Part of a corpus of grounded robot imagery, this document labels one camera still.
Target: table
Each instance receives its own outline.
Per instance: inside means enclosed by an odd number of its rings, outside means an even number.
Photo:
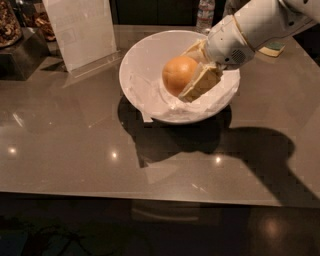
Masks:
[[[117,45],[170,29],[192,28],[115,26]],[[74,76],[50,56],[0,81],[0,191],[319,208],[320,69],[283,41],[279,58],[241,67],[226,109],[187,126],[143,122],[121,59]]]

